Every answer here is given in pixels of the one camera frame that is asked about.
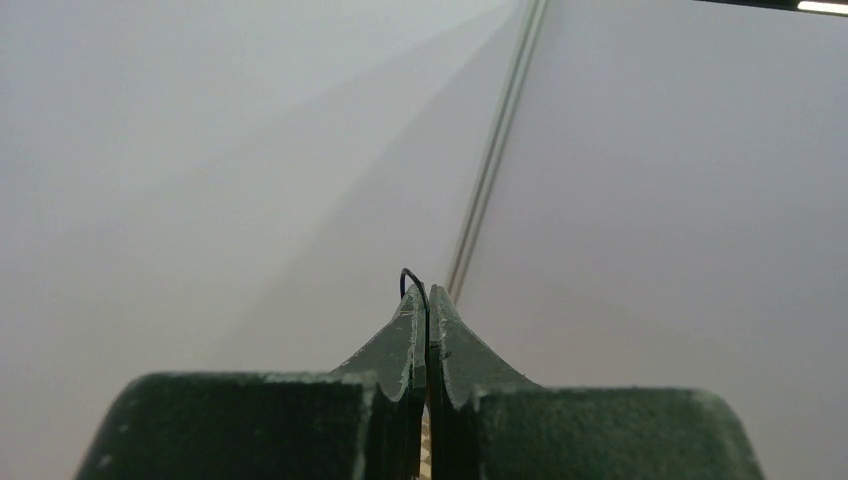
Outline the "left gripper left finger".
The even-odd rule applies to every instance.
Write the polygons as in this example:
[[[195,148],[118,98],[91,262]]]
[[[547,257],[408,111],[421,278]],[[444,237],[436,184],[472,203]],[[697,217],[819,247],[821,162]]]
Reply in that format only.
[[[425,403],[426,300],[339,367],[309,372],[158,372],[106,413],[80,479],[411,479]]]

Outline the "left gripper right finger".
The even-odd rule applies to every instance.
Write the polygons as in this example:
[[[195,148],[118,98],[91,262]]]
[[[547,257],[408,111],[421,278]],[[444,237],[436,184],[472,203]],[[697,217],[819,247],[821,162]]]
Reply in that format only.
[[[544,387],[494,352],[448,292],[429,295],[436,479],[760,479],[719,396],[663,387]]]

